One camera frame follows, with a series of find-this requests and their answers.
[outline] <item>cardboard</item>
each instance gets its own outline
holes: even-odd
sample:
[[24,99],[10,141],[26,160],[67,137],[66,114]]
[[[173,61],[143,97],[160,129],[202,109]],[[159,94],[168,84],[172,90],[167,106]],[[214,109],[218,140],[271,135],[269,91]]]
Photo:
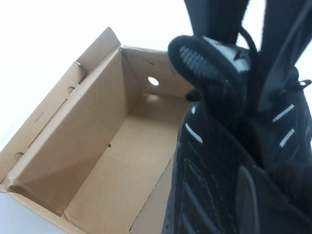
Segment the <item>cardboard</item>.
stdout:
[[159,233],[190,89],[107,28],[0,152],[0,191],[68,233]]

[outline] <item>black sneaker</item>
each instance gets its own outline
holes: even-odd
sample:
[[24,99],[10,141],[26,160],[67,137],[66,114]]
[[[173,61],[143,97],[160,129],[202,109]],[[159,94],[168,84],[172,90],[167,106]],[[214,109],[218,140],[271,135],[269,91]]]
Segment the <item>black sneaker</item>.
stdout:
[[175,69],[195,86],[179,130],[163,234],[238,234],[240,165],[254,161],[228,127],[246,100],[248,50],[182,36],[168,48]]
[[[236,190],[239,167],[244,165],[255,175],[256,187],[260,186],[259,191],[263,192],[266,183],[270,186],[274,186],[274,183],[257,175],[261,169],[253,157],[259,161],[259,165],[263,163],[268,168],[271,163],[277,165],[289,159],[301,162],[310,160],[311,116],[302,91],[302,87],[306,87],[309,81],[304,81],[305,85],[298,82],[294,71],[278,99],[282,110],[275,109],[256,117],[246,117],[247,79],[252,64],[248,50],[206,38],[182,36],[170,43],[168,53],[174,68],[196,88],[196,91],[187,94],[187,98],[197,102],[190,106],[180,127],[172,190],[162,233],[239,233],[238,226],[241,223],[238,225],[237,220],[241,220],[244,212],[235,210],[235,192],[244,194],[243,188],[246,188],[239,186],[241,189]],[[244,66],[238,66],[237,59]],[[292,118],[286,118],[296,106],[301,108]],[[282,119],[288,121],[282,125]],[[248,127],[242,124],[244,122],[248,123]],[[289,129],[285,135],[281,134],[285,125],[294,132]],[[293,140],[300,139],[299,133],[302,133],[304,142]],[[275,154],[259,151],[254,155],[254,149],[261,147],[267,150],[271,147]],[[267,198],[273,196],[276,200],[277,194],[282,192],[272,193]],[[249,201],[251,204],[257,201],[262,206],[266,204],[265,200],[258,199],[259,196],[254,196]],[[281,200],[281,204],[293,212],[288,200]],[[298,215],[301,215],[299,210],[293,217]],[[257,231],[254,225],[256,216],[254,218],[252,227]]]

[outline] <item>black shoe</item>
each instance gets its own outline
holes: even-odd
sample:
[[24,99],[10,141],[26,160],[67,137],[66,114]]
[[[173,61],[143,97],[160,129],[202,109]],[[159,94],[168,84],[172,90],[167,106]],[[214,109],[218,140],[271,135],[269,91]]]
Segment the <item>black shoe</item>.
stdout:
[[240,165],[254,164],[229,131],[243,111],[248,51],[210,39],[171,42],[174,68],[195,86],[179,130],[163,234],[238,234],[235,191]]
[[[224,51],[235,53],[230,57]],[[171,42],[168,52],[174,68],[196,88],[196,91],[188,93],[187,98],[198,102],[190,106],[180,127],[163,234],[239,233],[241,222],[237,225],[234,197],[239,167],[244,165],[255,178],[261,179],[261,176],[257,177],[258,171],[253,171],[258,168],[253,157],[259,161],[259,165],[263,163],[267,168],[289,159],[301,162],[310,160],[311,116],[301,89],[309,81],[302,85],[294,72],[277,99],[282,110],[246,117],[247,79],[251,67],[247,50],[216,44],[209,39],[183,36]],[[244,61],[243,69],[235,66],[233,60],[236,58]],[[242,122],[247,122],[248,125],[242,125]],[[291,129],[285,130],[287,132],[283,135],[285,126],[291,127],[294,132]],[[298,141],[298,133],[302,133],[303,142]],[[260,147],[271,149],[274,154],[259,151],[259,156],[256,157],[254,149]],[[257,182],[256,188],[260,186],[260,191],[263,192],[266,183],[274,186],[272,181],[266,179],[261,183]],[[243,186],[240,188],[237,194],[244,194]],[[274,200],[272,196],[275,200],[279,199],[276,194],[283,195],[279,191],[267,196],[267,199]],[[270,210],[270,205],[273,204],[259,198],[261,196],[257,191],[257,196],[249,199],[250,204],[254,207],[261,204],[264,207],[267,202]],[[290,212],[293,211],[289,200],[282,200],[281,204],[288,207]],[[260,210],[259,216],[265,214],[267,209]],[[251,214],[256,214],[256,211],[249,210]],[[238,220],[241,220],[244,212],[236,212]],[[296,212],[291,216],[303,217],[299,210]],[[256,216],[253,218],[252,228],[258,230],[255,225]]]

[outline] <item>white background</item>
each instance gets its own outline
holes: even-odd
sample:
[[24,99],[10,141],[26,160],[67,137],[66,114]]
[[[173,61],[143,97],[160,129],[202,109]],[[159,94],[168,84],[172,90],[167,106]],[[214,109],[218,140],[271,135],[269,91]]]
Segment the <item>white background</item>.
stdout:
[[[258,48],[264,5],[251,0],[243,21]],[[107,26],[122,44],[160,50],[192,34],[183,0],[0,0],[0,150]],[[238,45],[246,47],[242,38]],[[312,78],[311,61],[309,46],[297,63],[300,79]],[[62,233],[10,200],[0,194],[0,233]]]

